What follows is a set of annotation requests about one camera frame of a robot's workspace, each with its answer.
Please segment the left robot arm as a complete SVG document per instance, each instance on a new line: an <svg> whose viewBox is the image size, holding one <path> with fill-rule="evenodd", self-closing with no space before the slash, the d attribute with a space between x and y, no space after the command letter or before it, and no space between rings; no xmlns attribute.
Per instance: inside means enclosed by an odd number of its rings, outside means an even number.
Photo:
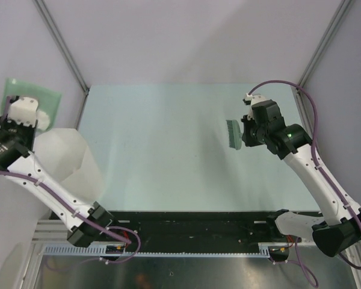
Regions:
<svg viewBox="0 0 361 289"><path fill-rule="evenodd" d="M102 235L124 241L121 226L95 195L102 189L100 170L77 129L54 128L40 135L36 110L21 120L0 116L0 175L28 190L67 228L67 241L89 247Z"/></svg>

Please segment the green plastic dustpan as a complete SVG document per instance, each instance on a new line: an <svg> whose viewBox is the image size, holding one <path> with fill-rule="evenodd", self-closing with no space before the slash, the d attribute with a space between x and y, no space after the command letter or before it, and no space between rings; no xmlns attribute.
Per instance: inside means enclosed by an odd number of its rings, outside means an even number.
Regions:
<svg viewBox="0 0 361 289"><path fill-rule="evenodd" d="M7 78L2 100L2 113L5 116L8 114L10 104L18 100L21 96L28 96L38 100L38 110L43 110L51 118L51 124L48 129L50 130L55 123L62 93L29 82L20 81L16 78Z"/></svg>

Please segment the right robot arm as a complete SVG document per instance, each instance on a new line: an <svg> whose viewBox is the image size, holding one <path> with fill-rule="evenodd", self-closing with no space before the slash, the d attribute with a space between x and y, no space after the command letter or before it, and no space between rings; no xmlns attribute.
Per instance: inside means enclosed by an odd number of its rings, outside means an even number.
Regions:
<svg viewBox="0 0 361 289"><path fill-rule="evenodd" d="M265 145L300 178L319 206L321 216L312 217L279 210L268 218L266 236L280 241L293 235L313 241L327 256L334 257L361 240L361 206L344 189L343 202L328 183L333 179L320 157L312 156L312 139L302 126L287 126L276 102L261 95L246 96L250 107L241 119L242 140L247 147Z"/></svg>

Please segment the green hand brush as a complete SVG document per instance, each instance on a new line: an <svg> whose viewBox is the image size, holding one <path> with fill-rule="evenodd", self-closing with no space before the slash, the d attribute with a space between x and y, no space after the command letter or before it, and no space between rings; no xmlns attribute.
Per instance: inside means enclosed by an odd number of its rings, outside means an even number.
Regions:
<svg viewBox="0 0 361 289"><path fill-rule="evenodd" d="M242 147L242 132L237 120L226 120L229 147L235 150L240 150Z"/></svg>

